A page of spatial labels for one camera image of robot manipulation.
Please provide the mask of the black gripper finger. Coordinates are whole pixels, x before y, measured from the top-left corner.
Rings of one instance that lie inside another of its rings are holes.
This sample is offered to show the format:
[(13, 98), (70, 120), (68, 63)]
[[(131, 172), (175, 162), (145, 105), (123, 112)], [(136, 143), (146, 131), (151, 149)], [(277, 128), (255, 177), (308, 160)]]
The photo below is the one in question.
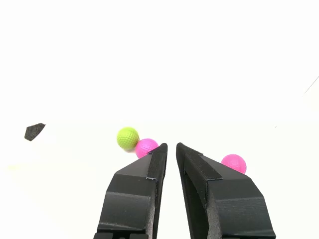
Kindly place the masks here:
[(264, 196), (250, 177), (182, 143), (176, 159), (191, 238), (276, 238)]
[(114, 174), (94, 238), (157, 238), (166, 162), (163, 143)]

